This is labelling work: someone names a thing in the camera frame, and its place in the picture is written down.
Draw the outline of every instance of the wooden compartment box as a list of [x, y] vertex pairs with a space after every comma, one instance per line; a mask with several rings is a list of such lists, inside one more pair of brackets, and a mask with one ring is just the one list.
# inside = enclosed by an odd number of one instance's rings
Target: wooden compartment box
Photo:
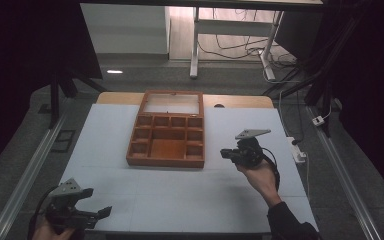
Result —
[[203, 168], [204, 156], [202, 92], [147, 91], [130, 138], [129, 165]]

